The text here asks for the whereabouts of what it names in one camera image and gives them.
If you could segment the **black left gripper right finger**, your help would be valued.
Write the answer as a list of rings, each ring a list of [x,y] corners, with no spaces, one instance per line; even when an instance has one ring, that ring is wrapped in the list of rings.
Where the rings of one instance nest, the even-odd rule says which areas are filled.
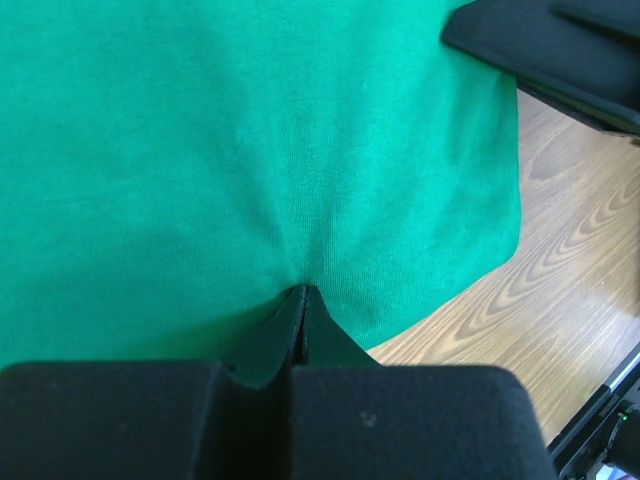
[[[303,363],[307,366],[379,366],[334,321],[317,287],[307,289]]]

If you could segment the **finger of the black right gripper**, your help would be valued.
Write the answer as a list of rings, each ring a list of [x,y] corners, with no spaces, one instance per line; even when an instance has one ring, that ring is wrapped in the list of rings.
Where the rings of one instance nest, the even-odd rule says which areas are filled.
[[[639,135],[636,1],[473,1],[441,40],[585,125]]]

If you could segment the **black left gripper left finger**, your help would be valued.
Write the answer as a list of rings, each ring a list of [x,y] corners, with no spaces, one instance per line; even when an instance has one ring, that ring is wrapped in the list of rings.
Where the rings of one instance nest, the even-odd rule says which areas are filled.
[[[297,355],[306,310],[306,287],[296,286],[279,310],[221,360],[236,382],[259,389],[271,384]]]

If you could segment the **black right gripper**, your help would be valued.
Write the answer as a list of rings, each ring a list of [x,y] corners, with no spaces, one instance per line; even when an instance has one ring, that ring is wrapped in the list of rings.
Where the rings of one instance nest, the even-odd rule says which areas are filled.
[[[639,477],[639,348],[634,347],[548,447],[560,479]]]

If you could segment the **green t-shirt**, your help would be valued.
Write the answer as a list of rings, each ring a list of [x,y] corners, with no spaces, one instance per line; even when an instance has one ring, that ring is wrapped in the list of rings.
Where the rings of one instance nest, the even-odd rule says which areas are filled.
[[[364,348],[505,263],[514,80],[452,1],[5,1],[1,362],[215,357],[317,286]]]

